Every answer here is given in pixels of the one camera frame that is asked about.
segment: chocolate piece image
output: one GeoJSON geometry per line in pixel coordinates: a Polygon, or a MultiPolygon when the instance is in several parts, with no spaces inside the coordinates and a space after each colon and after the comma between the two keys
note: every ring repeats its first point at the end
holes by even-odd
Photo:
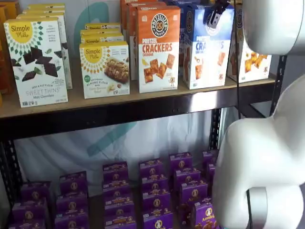
{"type": "Polygon", "coordinates": [[[28,73],[26,73],[25,76],[23,77],[22,82],[23,82],[23,81],[27,81],[27,80],[34,79],[35,76],[36,76],[36,72],[34,72],[34,71],[28,72],[28,73]]]}
{"type": "Polygon", "coordinates": [[[21,67],[21,64],[17,63],[17,60],[15,59],[11,59],[11,65],[13,67],[21,67]]]}
{"type": "Polygon", "coordinates": [[[38,60],[35,63],[45,64],[45,63],[49,63],[51,60],[52,60],[52,57],[41,56],[40,58],[38,58],[38,60]]]}
{"type": "Polygon", "coordinates": [[[129,82],[129,67],[123,61],[108,58],[106,62],[105,74],[120,83],[129,82]]]}
{"type": "Polygon", "coordinates": [[[24,58],[25,64],[29,64],[29,63],[32,63],[33,61],[35,61],[35,59],[33,58],[31,52],[29,52],[29,53],[27,53],[27,54],[24,54],[24,55],[23,55],[23,58],[24,58]]]}
{"type": "Polygon", "coordinates": [[[31,47],[30,52],[32,53],[32,57],[37,60],[42,56],[42,50],[38,48],[31,47]]]}
{"type": "Polygon", "coordinates": [[[62,58],[62,52],[61,51],[56,51],[54,52],[55,55],[57,55],[59,58],[62,58]]]}
{"type": "Polygon", "coordinates": [[[47,75],[58,77],[55,64],[45,63],[43,67],[47,75]]]}

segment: snack box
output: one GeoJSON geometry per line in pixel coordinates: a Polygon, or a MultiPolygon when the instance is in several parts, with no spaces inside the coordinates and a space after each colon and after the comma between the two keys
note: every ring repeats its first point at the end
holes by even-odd
{"type": "Polygon", "coordinates": [[[126,42],[81,44],[80,55],[85,99],[130,93],[126,42]]]}
{"type": "Polygon", "coordinates": [[[57,197],[57,213],[78,210],[80,208],[88,208],[87,192],[70,192],[57,197]]]}
{"type": "Polygon", "coordinates": [[[179,191],[179,185],[184,182],[200,179],[200,171],[196,168],[183,168],[175,171],[174,190],[179,191]]]}
{"type": "Polygon", "coordinates": [[[104,217],[104,227],[105,229],[136,229],[136,217],[133,212],[104,217]]]}
{"type": "Polygon", "coordinates": [[[183,80],[190,89],[223,86],[230,50],[234,8],[222,13],[216,29],[208,26],[212,5],[189,5],[186,13],[183,80]]]}
{"type": "Polygon", "coordinates": [[[193,166],[193,156],[189,152],[170,154],[171,176],[175,170],[193,166]]]}
{"type": "Polygon", "coordinates": [[[126,161],[103,165],[104,181],[128,179],[128,166],[126,161]]]}
{"type": "Polygon", "coordinates": [[[204,179],[192,180],[180,185],[179,203],[180,205],[207,198],[208,184],[204,179]]]}
{"type": "Polygon", "coordinates": [[[89,229],[88,210],[86,208],[57,214],[55,229],[84,228],[89,229]]]}
{"type": "Polygon", "coordinates": [[[170,208],[171,194],[168,189],[154,189],[145,191],[142,194],[142,208],[149,210],[152,208],[170,208]]]}
{"type": "Polygon", "coordinates": [[[121,215],[134,211],[132,194],[121,195],[120,197],[105,197],[105,216],[121,215]]]}
{"type": "Polygon", "coordinates": [[[82,171],[60,176],[61,194],[88,192],[87,172],[82,171]]]}
{"type": "Polygon", "coordinates": [[[138,7],[136,39],[140,93],[177,89],[179,33],[179,7],[138,7]]]}
{"type": "Polygon", "coordinates": [[[87,29],[87,30],[99,30],[99,29],[119,29],[119,30],[121,30],[121,25],[116,22],[87,23],[87,24],[85,24],[85,29],[87,29]]]}
{"type": "Polygon", "coordinates": [[[129,59],[131,80],[138,80],[137,47],[136,47],[136,11],[139,6],[165,6],[163,1],[127,3],[127,41],[129,44],[129,59]]]}
{"type": "Polygon", "coordinates": [[[21,107],[67,102],[57,18],[8,20],[4,28],[21,107]]]}
{"type": "Polygon", "coordinates": [[[191,211],[192,228],[220,229],[214,216],[212,200],[201,200],[193,204],[191,211]]]}
{"type": "Polygon", "coordinates": [[[142,192],[164,188],[168,189],[168,179],[165,174],[156,174],[149,177],[142,177],[142,192]]]}
{"type": "Polygon", "coordinates": [[[42,219],[33,219],[11,224],[9,229],[46,229],[46,226],[42,219]]]}
{"type": "Polygon", "coordinates": [[[17,19],[27,19],[27,18],[48,18],[48,17],[56,17],[58,18],[58,26],[60,32],[60,40],[61,40],[61,50],[62,50],[62,59],[64,65],[64,72],[66,77],[66,86],[67,89],[72,89],[72,79],[71,79],[71,68],[70,68],[70,58],[68,52],[68,44],[67,44],[67,35],[66,35],[66,26],[65,26],[65,18],[63,12],[55,12],[55,13],[39,13],[36,11],[30,11],[25,14],[19,14],[17,19]]]}
{"type": "Polygon", "coordinates": [[[238,66],[235,51],[235,26],[233,26],[232,42],[230,48],[228,76],[236,81],[237,68],[239,68],[239,82],[267,79],[270,71],[271,55],[258,54],[252,51],[243,33],[243,11],[242,5],[236,6],[237,14],[237,44],[238,44],[238,66]]]}
{"type": "Polygon", "coordinates": [[[119,197],[131,192],[128,180],[106,181],[102,188],[104,197],[119,197]]]}
{"type": "Polygon", "coordinates": [[[173,229],[171,208],[150,209],[143,212],[144,229],[173,229]]]}
{"type": "Polygon", "coordinates": [[[96,44],[101,42],[120,42],[120,41],[124,41],[124,37],[120,32],[81,36],[82,44],[96,44]]]}
{"type": "Polygon", "coordinates": [[[164,174],[163,163],[160,158],[139,163],[140,177],[149,177],[155,174],[164,174]]]}
{"type": "Polygon", "coordinates": [[[103,33],[114,33],[121,32],[120,29],[99,29],[99,30],[81,30],[80,34],[82,35],[95,35],[95,34],[103,34],[103,33]]]}

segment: shelf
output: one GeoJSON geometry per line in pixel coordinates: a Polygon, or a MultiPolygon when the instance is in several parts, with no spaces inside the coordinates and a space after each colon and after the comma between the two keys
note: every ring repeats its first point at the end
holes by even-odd
{"type": "MultiPolygon", "coordinates": [[[[236,82],[225,86],[189,90],[179,79],[178,90],[139,94],[131,82],[130,95],[84,99],[79,69],[72,71],[73,89],[68,103],[20,108],[17,90],[3,96],[0,139],[18,139],[75,131],[105,125],[206,111],[237,105],[236,82]]],[[[240,84],[241,104],[272,99],[274,79],[240,84]]]]}

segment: orange cracker box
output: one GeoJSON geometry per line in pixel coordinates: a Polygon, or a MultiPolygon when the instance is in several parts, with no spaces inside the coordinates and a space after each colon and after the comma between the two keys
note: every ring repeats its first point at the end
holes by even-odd
{"type": "Polygon", "coordinates": [[[136,41],[140,93],[177,89],[179,32],[179,7],[138,7],[136,41]]]}
{"type": "Polygon", "coordinates": [[[131,80],[138,79],[138,68],[136,59],[136,45],[135,45],[135,31],[136,31],[136,11],[139,6],[166,6],[163,1],[128,3],[127,10],[127,42],[129,44],[129,67],[131,73],[131,80]]]}

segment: pretzel crisps box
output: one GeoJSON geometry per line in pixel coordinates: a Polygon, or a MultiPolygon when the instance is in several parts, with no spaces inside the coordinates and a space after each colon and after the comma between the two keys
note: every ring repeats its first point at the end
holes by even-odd
{"type": "Polygon", "coordinates": [[[216,29],[208,26],[212,11],[212,6],[190,5],[186,13],[183,80],[190,89],[225,83],[234,9],[225,9],[216,29]]]}
{"type": "Polygon", "coordinates": [[[138,7],[136,39],[140,93],[177,89],[179,31],[179,7],[138,7]]]}
{"type": "Polygon", "coordinates": [[[236,81],[237,68],[239,68],[239,82],[244,83],[248,81],[266,79],[269,76],[271,55],[262,55],[252,51],[243,34],[243,20],[242,20],[242,5],[236,6],[237,14],[237,43],[238,43],[238,65],[236,63],[236,49],[235,49],[235,26],[233,27],[232,42],[230,48],[228,76],[236,81]]]}

